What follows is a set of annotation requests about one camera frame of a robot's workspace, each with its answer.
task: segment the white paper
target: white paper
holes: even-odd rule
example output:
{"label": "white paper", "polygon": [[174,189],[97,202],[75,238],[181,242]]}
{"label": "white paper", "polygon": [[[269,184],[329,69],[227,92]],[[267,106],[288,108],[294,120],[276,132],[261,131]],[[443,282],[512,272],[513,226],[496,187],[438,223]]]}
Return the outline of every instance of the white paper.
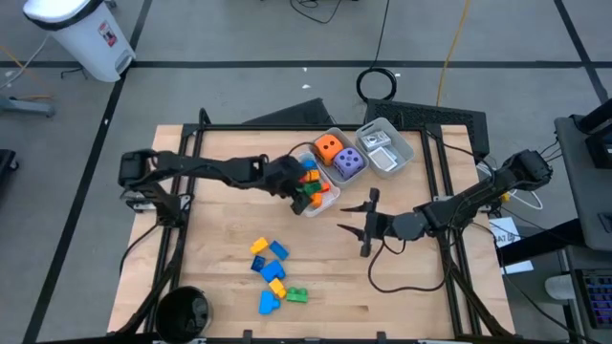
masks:
{"label": "white paper", "polygon": [[[504,247],[507,244],[520,241],[518,231],[516,230],[516,226],[514,225],[514,221],[512,218],[490,219],[489,223],[500,226],[510,232],[507,233],[494,225],[490,225],[493,234],[495,234],[495,241],[497,242],[498,247]],[[534,266],[532,265],[531,261],[525,261],[506,266],[506,271],[508,272],[508,274],[531,271],[533,269]]]}

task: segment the gray floor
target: gray floor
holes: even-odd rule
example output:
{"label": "gray floor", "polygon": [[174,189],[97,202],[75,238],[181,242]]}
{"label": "gray floor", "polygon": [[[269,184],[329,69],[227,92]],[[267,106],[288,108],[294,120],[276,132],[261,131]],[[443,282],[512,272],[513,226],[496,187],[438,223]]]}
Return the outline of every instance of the gray floor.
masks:
{"label": "gray floor", "polygon": [[[114,10],[128,37],[142,3],[120,0]],[[0,30],[12,32],[1,44],[26,59],[44,32],[23,17],[22,4],[12,0],[0,5]],[[612,25],[606,17],[610,3],[565,0],[564,4],[591,59],[612,60],[607,34]],[[333,1],[322,0],[313,15],[325,17],[333,7]],[[444,60],[461,10],[461,2],[391,0],[380,59]],[[376,51],[383,11],[383,1],[344,1],[336,18],[320,26],[293,12],[286,1],[153,0],[136,53],[144,61],[367,60]],[[73,60],[53,40],[37,59]],[[579,61],[579,55],[552,0],[474,0],[453,59]],[[8,60],[0,54],[0,61]],[[361,122],[365,106],[355,93],[361,70],[130,70],[38,339],[105,332],[120,256],[133,221],[116,186],[122,152],[148,147],[159,124],[195,121],[200,107],[207,108],[213,122],[238,123],[322,97],[338,122]],[[391,70],[400,75],[397,100],[435,103],[439,69]],[[61,80],[61,69],[33,71],[54,91],[57,116],[0,116],[0,147],[17,151],[22,165],[0,203],[0,271],[11,276],[0,283],[0,333],[3,342],[10,343],[21,341],[28,326],[113,88],[79,74]],[[612,71],[597,73],[610,90]],[[387,81],[375,75],[364,81],[364,91],[372,97],[383,96],[387,88]],[[2,90],[3,95],[16,97],[42,92],[27,76]],[[496,68],[450,69],[442,103],[487,113],[492,156],[501,163],[517,150],[552,143],[554,118],[587,113],[599,101],[583,68]],[[575,217],[562,161],[554,161],[553,167],[553,181],[538,191],[543,211],[522,204],[509,208],[542,226]],[[562,319],[560,306],[547,299],[541,283],[533,283],[558,270],[556,255],[543,256],[535,260],[534,272],[513,280],[521,287],[531,284],[528,293]],[[539,339],[567,337],[511,288],[507,290],[519,333]]]}

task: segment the gray tray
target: gray tray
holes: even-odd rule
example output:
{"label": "gray tray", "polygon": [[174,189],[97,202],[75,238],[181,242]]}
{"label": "gray tray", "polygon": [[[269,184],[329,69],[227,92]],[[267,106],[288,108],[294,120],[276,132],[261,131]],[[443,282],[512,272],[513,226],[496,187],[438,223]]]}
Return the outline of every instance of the gray tray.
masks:
{"label": "gray tray", "polygon": [[400,134],[400,132],[398,132],[393,124],[391,124],[386,118],[376,118],[363,125],[355,133],[357,136],[357,146],[362,152],[367,152],[367,149],[365,149],[363,143],[361,143],[361,138],[377,131],[383,131],[391,139],[391,144],[385,146],[385,148],[391,151],[391,153],[397,157],[397,166],[390,171],[384,171],[372,162],[372,169],[377,176],[381,178],[389,178],[404,168],[405,165],[414,158],[414,150],[404,139],[402,134]]}

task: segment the purple die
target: purple die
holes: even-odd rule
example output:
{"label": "purple die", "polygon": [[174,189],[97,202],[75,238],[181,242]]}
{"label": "purple die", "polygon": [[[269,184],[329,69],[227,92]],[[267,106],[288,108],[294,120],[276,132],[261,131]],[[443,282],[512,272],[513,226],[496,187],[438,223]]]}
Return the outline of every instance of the purple die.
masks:
{"label": "purple die", "polygon": [[348,180],[363,168],[363,158],[355,148],[344,148],[336,154],[334,167]]}

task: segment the wooden table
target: wooden table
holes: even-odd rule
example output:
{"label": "wooden table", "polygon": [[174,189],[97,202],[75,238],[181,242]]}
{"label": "wooden table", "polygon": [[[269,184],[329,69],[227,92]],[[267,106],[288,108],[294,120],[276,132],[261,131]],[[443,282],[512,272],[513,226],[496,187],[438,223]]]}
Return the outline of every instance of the wooden table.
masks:
{"label": "wooden table", "polygon": [[[153,149],[176,152],[181,129],[181,126],[159,126]],[[443,133],[447,144],[470,150],[464,126],[443,126]],[[353,133],[346,134],[351,139],[354,137]],[[318,135],[319,132],[303,131],[208,131],[202,156],[225,160],[266,153],[274,159],[286,154],[297,142],[312,140]],[[435,292],[378,293],[369,285],[366,275],[372,256],[361,258],[361,244],[355,236],[336,227],[336,224],[363,227],[363,214],[339,209],[367,200],[371,186],[381,191],[380,212],[402,213],[430,201],[420,134],[405,132],[404,136],[416,157],[403,171],[389,180],[366,171],[342,190],[335,205],[315,218],[297,217],[289,208],[290,201],[262,191],[237,190],[216,181],[197,181],[181,285],[200,288],[213,305],[213,321],[205,336],[241,337],[244,330],[251,329],[255,337],[277,338],[373,338],[377,331],[385,331],[389,338],[453,338],[444,288]],[[433,140],[430,145],[438,185],[442,185]],[[447,156],[455,192],[478,182],[472,157],[450,149]],[[164,186],[169,188],[169,185],[170,181],[164,182]],[[153,212],[136,215],[130,241],[154,221]],[[475,221],[489,226],[483,215]],[[123,325],[149,292],[161,235],[161,230],[156,231],[127,258],[109,331]],[[260,293],[268,286],[260,275],[250,270],[253,257],[249,247],[262,236],[279,241],[291,252],[283,262],[287,272],[283,283],[286,287],[308,289],[308,304],[282,301],[281,308],[272,315],[258,313]],[[499,322],[513,332],[492,236],[471,226],[464,238],[476,293]],[[389,243],[395,249],[400,248],[397,241]],[[373,241],[373,252],[379,244]],[[273,258],[271,252],[264,255]],[[386,289],[405,285],[432,287],[441,281],[442,275],[437,242],[427,237],[409,242],[400,256],[384,251],[374,267],[376,283]],[[457,290],[464,333],[468,333],[465,299]]]}

